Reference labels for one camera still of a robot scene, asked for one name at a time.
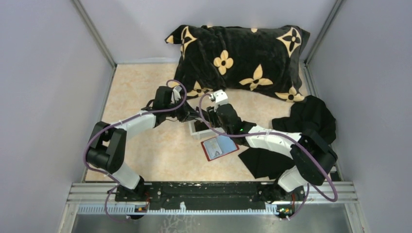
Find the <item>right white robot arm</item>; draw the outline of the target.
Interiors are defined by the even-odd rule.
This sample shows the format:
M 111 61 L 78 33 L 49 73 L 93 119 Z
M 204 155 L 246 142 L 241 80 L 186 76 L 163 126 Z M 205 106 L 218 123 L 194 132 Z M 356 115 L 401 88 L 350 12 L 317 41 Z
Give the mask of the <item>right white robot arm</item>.
M 274 195 L 286 200 L 294 189 L 306 185 L 322 185 L 327 174 L 336 164 L 337 154 L 314 130 L 287 133 L 263 128 L 243 121 L 231 104 L 207 107 L 205 114 L 213 128 L 222 128 L 238 145 L 275 152 L 293 161 L 274 186 Z

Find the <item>white credit card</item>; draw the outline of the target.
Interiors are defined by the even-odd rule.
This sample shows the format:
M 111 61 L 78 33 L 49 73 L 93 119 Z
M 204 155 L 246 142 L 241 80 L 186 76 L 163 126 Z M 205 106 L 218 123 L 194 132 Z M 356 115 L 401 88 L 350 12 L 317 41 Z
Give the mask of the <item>white credit card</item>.
M 203 146 L 209 160 L 214 160 L 224 155 L 216 137 L 204 141 Z

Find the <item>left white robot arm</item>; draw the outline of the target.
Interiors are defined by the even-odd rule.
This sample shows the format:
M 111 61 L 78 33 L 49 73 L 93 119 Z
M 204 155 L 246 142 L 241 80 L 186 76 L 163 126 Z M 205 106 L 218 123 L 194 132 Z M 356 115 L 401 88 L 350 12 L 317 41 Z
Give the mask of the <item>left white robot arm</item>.
M 198 119 L 199 111 L 187 102 L 182 86 L 161 86 L 155 98 L 150 100 L 136 115 L 115 123 L 100 121 L 95 124 L 83 154 L 83 161 L 90 170 L 107 174 L 134 201 L 144 198 L 144 179 L 125 162 L 126 143 L 129 139 L 148 129 L 153 129 L 167 118 L 179 122 Z

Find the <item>white plastic card box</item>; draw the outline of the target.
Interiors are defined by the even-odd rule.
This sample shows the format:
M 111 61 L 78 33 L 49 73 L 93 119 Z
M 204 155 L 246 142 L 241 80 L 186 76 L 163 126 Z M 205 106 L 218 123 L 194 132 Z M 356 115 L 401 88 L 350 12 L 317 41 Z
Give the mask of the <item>white plastic card box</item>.
M 189 122 L 189 133 L 196 140 L 206 140 L 218 135 L 214 131 L 210 130 L 206 124 L 197 120 L 192 120 Z

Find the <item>red card holder wallet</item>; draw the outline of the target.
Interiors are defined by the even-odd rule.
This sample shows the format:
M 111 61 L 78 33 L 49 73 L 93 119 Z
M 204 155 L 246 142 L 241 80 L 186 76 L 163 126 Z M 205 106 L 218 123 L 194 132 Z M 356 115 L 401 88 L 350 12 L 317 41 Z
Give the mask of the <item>red card holder wallet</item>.
M 239 150 L 231 138 L 223 135 L 202 141 L 201 146 L 209 162 Z

